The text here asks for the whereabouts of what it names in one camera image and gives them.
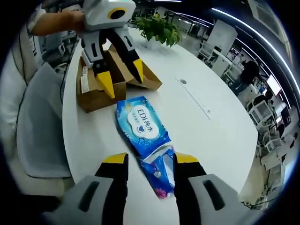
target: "ceiling light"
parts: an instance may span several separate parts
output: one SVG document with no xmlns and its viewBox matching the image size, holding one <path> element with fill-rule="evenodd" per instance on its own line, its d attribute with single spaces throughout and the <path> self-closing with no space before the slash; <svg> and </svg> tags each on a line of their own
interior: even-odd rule
<svg viewBox="0 0 300 225">
<path fill-rule="evenodd" d="M 281 98 L 281 100 L 284 102 L 284 100 L 283 100 L 283 98 L 282 98 L 281 94 L 279 94 L 279 97 L 280 97 L 280 98 Z"/>
<path fill-rule="evenodd" d="M 179 21 L 183 21 L 184 23 L 187 23 L 187 24 L 191 24 L 191 22 L 187 21 L 187 20 L 182 20 L 181 18 L 178 19 Z"/>
<path fill-rule="evenodd" d="M 203 22 L 205 22 L 205 23 L 208 23 L 208 24 L 210 24 L 210 25 L 213 25 L 213 26 L 214 26 L 214 24 L 213 24 L 213 23 L 207 22 L 207 21 L 205 21 L 205 20 L 203 20 L 203 19 L 200 19 L 200 18 L 194 17 L 194 16 L 192 16 L 192 15 L 187 15 L 187 14 L 184 14 L 184 13 L 176 13 L 176 14 L 185 15 L 185 16 L 190 16 L 190 17 L 192 17 L 192 18 L 195 18 L 195 19 L 197 19 L 197 20 L 201 20 L 201 21 L 203 21 Z"/>
<path fill-rule="evenodd" d="M 263 35 L 261 35 L 257 30 L 255 30 L 254 28 L 252 28 L 251 26 L 249 26 L 248 24 L 246 24 L 245 22 L 243 22 L 242 20 L 240 20 L 240 19 L 238 19 L 238 18 L 236 18 L 236 17 L 234 17 L 233 15 L 230 15 L 230 14 L 228 14 L 228 13 L 226 13 L 226 12 L 223 12 L 223 11 L 221 11 L 221 10 L 219 10 L 219 9 L 216 9 L 216 8 L 212 8 L 212 10 L 214 10 L 214 11 L 217 11 L 217 12 L 219 12 L 219 13 L 222 13 L 222 14 L 224 14 L 224 15 L 226 15 L 226 16 L 228 16 L 228 17 L 230 17 L 230 18 L 232 18 L 232 19 L 234 19 L 234 20 L 236 20 L 236 21 L 238 21 L 238 22 L 240 22 L 240 23 L 242 23 L 244 26 L 246 26 L 247 28 L 249 28 L 250 30 L 252 30 L 256 35 L 258 35 L 274 52 L 275 52 L 275 54 L 280 58 L 280 60 L 283 62 L 283 64 L 284 64 L 284 66 L 286 67 L 286 69 L 287 69 L 287 71 L 289 72 L 289 74 L 291 75 L 291 78 L 292 78 L 292 80 L 293 80 L 293 82 L 294 82 L 294 84 L 295 84 L 295 86 L 296 86 L 296 88 L 297 88 L 297 91 L 298 91 L 298 94 L 300 95 L 300 89 L 299 89 L 299 86 L 298 86 L 298 84 L 297 84 L 297 82 L 296 82 L 296 79 L 295 79 L 295 77 L 294 77 L 294 74 L 292 73 L 292 71 L 291 71 L 291 69 L 288 67 L 288 65 L 287 65 L 287 63 L 286 63 L 286 61 L 284 60 L 284 58 L 279 54 L 279 52 L 276 50 L 276 48 L 263 36 Z"/>
<path fill-rule="evenodd" d="M 262 70 L 265 72 L 265 74 L 267 75 L 267 76 L 270 76 L 268 73 L 267 73 L 267 71 L 261 66 L 261 68 L 262 68 Z"/>
<path fill-rule="evenodd" d="M 193 20 L 193 22 L 194 22 L 194 23 L 201 24 L 202 26 L 204 26 L 204 27 L 208 27 L 208 28 L 209 28 L 209 26 L 207 26 L 207 25 L 205 25 L 205 24 L 203 24 L 203 23 L 200 23 L 200 22 L 198 22 L 198 21 L 194 21 L 194 20 Z"/>
<path fill-rule="evenodd" d="M 268 68 L 268 70 L 272 73 L 272 71 L 270 70 L 270 68 L 267 66 L 267 64 L 262 60 L 261 57 L 258 56 L 258 54 L 256 54 L 248 45 L 246 45 L 244 42 L 242 42 L 241 40 L 239 40 L 238 38 L 236 38 L 239 42 L 241 42 L 244 46 L 246 46 L 250 51 L 253 52 L 254 55 L 256 55 L 259 60 Z"/>
<path fill-rule="evenodd" d="M 253 38 L 250 34 L 248 34 L 247 32 L 245 32 L 241 27 L 235 26 L 237 29 L 243 31 L 245 34 L 247 34 L 249 37 Z"/>
<path fill-rule="evenodd" d="M 249 52 L 247 52 L 246 49 L 242 48 L 242 50 L 243 50 L 245 53 L 247 53 L 252 59 L 255 60 L 255 58 L 254 58 Z"/>
</svg>

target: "blue wet wipes pack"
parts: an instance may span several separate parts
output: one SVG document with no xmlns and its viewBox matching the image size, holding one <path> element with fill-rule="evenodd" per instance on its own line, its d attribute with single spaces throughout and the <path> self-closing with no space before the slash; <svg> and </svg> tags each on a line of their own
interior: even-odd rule
<svg viewBox="0 0 300 225">
<path fill-rule="evenodd" d="M 117 102 L 116 118 L 141 159 L 169 143 L 168 132 L 144 97 Z"/>
<path fill-rule="evenodd" d="M 120 128 L 138 152 L 137 160 L 159 198 L 174 193 L 174 149 L 168 132 L 144 97 L 117 102 Z"/>
<path fill-rule="evenodd" d="M 174 194 L 174 153 L 172 146 L 166 146 L 165 149 L 160 150 L 157 157 L 153 157 L 152 162 L 149 161 L 149 158 L 140 160 L 141 168 L 159 198 L 166 198 Z"/>
</svg>

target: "white table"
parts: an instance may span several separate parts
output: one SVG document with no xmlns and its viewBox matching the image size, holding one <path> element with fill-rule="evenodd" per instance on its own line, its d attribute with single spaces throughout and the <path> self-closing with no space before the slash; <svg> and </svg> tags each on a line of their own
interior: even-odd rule
<svg viewBox="0 0 300 225">
<path fill-rule="evenodd" d="M 255 155 L 257 130 L 242 104 L 227 85 L 194 55 L 176 45 L 148 50 L 139 32 L 130 29 L 136 51 L 163 82 L 158 91 L 128 89 L 127 98 L 146 96 L 169 131 L 175 150 L 198 158 L 207 173 L 214 173 L 238 192 Z M 75 183 L 94 175 L 109 155 L 129 153 L 125 225 L 179 224 L 175 197 L 159 200 L 130 149 L 116 129 L 116 105 L 84 113 L 76 103 L 75 83 L 81 46 L 76 47 L 67 73 L 63 98 L 63 134 Z M 176 79 L 198 90 L 205 115 L 191 94 Z"/>
</svg>

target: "cardboard box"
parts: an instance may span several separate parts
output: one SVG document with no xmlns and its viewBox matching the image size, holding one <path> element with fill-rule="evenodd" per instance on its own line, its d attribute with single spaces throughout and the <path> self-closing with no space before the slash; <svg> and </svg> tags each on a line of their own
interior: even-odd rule
<svg viewBox="0 0 300 225">
<path fill-rule="evenodd" d="M 105 58 L 109 67 L 115 98 L 111 99 L 101 88 L 98 81 L 95 79 L 93 69 L 88 70 L 88 84 L 90 91 L 82 93 L 81 76 L 83 66 L 85 66 L 83 58 L 80 58 L 76 80 L 76 95 L 79 106 L 86 112 L 90 113 L 97 109 L 113 105 L 118 101 L 126 99 L 126 83 L 133 84 L 147 89 L 157 90 L 161 85 L 161 81 L 143 62 L 143 83 L 139 83 L 131 75 L 126 65 L 116 52 L 114 46 L 111 45 L 108 51 L 104 52 Z"/>
<path fill-rule="evenodd" d="M 111 57 L 113 58 L 114 62 L 118 65 L 119 70 L 121 71 L 125 81 L 129 84 L 133 84 L 135 86 L 144 87 L 151 90 L 157 90 L 161 85 L 162 82 L 159 78 L 149 69 L 149 67 L 143 62 L 142 63 L 142 70 L 143 70 L 143 83 L 139 83 L 129 72 L 126 65 L 123 63 L 122 59 L 117 54 L 117 51 L 113 45 L 110 46 L 108 49 Z"/>
<path fill-rule="evenodd" d="M 81 92 L 81 76 L 83 71 L 83 66 L 85 66 L 84 60 L 81 57 L 79 60 L 77 80 L 76 80 L 76 95 L 77 102 L 79 106 L 86 112 L 90 113 L 97 109 L 113 105 L 118 101 L 126 99 L 126 81 L 120 72 L 118 66 L 115 64 L 109 52 L 104 52 L 104 58 L 109 66 L 109 70 L 112 76 L 113 89 L 115 93 L 115 98 L 110 98 L 104 90 L 99 85 L 98 81 L 95 79 L 93 69 L 88 70 L 88 84 L 89 92 Z"/>
</svg>

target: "green leaves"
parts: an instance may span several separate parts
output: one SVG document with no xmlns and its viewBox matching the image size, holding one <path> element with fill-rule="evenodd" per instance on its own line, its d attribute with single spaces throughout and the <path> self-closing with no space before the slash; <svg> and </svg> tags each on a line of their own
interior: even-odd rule
<svg viewBox="0 0 300 225">
<path fill-rule="evenodd" d="M 153 34 L 154 34 L 153 32 L 146 33 L 146 38 L 148 41 L 151 40 L 151 38 L 153 37 Z"/>
<path fill-rule="evenodd" d="M 162 18 L 137 17 L 135 22 L 137 28 L 142 30 L 141 36 L 148 41 L 155 37 L 160 43 L 166 42 L 167 46 L 172 47 L 181 39 L 180 30 L 172 23 Z"/>
</svg>

